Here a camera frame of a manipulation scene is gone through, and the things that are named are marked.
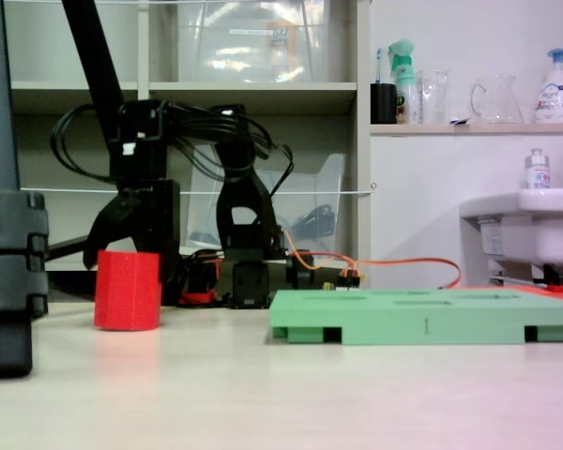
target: storage bin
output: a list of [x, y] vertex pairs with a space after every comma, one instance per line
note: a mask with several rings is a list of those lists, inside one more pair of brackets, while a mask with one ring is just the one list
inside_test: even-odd
[[344, 82], [347, 3], [244, 0], [180, 4], [179, 80]]
[[[200, 149], [214, 158], [209, 146]], [[273, 208], [278, 224], [292, 235], [299, 248], [309, 250], [336, 250], [338, 210], [344, 171], [344, 155], [332, 154], [319, 173], [293, 172], [273, 196]], [[283, 171], [256, 171], [270, 191]], [[191, 191], [199, 193], [190, 197], [188, 213], [188, 239], [186, 247], [221, 248], [217, 230], [217, 200], [221, 183], [195, 168], [192, 171]], [[200, 193], [212, 192], [212, 195]], [[252, 212], [240, 211], [234, 219], [240, 223], [253, 218]]]

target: tripod leg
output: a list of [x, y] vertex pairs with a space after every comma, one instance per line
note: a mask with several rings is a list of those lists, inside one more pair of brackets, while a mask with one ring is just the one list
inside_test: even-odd
[[0, 0], [0, 378], [21, 377], [32, 368], [31, 318], [47, 311], [47, 237], [43, 198], [19, 192]]

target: table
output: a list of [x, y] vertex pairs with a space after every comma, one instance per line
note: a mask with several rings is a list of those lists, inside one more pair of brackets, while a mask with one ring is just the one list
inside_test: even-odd
[[563, 344], [290, 346], [263, 310], [120, 333], [51, 307], [33, 375], [0, 382], [0, 450], [563, 450]]

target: green block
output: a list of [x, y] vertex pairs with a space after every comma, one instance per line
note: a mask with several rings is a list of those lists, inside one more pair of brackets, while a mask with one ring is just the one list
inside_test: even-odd
[[288, 328], [288, 342], [291, 344], [323, 344], [323, 328], [306, 326]]
[[563, 326], [539, 326], [538, 342], [563, 342]]
[[521, 344], [526, 328], [563, 342], [563, 300], [505, 289], [279, 291], [270, 325], [290, 343], [323, 342], [328, 328], [357, 345]]

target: shelf board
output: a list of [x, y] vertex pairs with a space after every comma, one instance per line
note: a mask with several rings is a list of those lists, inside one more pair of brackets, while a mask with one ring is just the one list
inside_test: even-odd
[[[125, 100], [137, 98], [138, 83], [122, 82]], [[12, 103], [17, 114], [62, 114], [91, 103], [85, 82], [12, 82]]]
[[193, 106], [243, 104], [251, 115], [341, 115], [350, 111], [355, 82], [152, 82], [153, 98]]
[[[181, 247], [179, 249], [179, 253], [182, 256], [190, 256], [194, 251], [198, 250], [199, 248], [192, 248], [192, 247]], [[49, 272], [85, 272], [84, 263], [81, 261], [81, 254], [79, 257], [79, 261], [50, 261], [46, 262], [46, 270]], [[326, 258], [315, 258], [315, 264], [322, 263]], [[285, 264], [285, 261], [267, 261], [270, 264]], [[325, 269], [336, 269], [342, 270], [346, 267], [346, 262], [343, 261], [331, 261], [327, 262], [324, 266]]]
[[373, 136], [563, 134], [563, 124], [371, 125]]

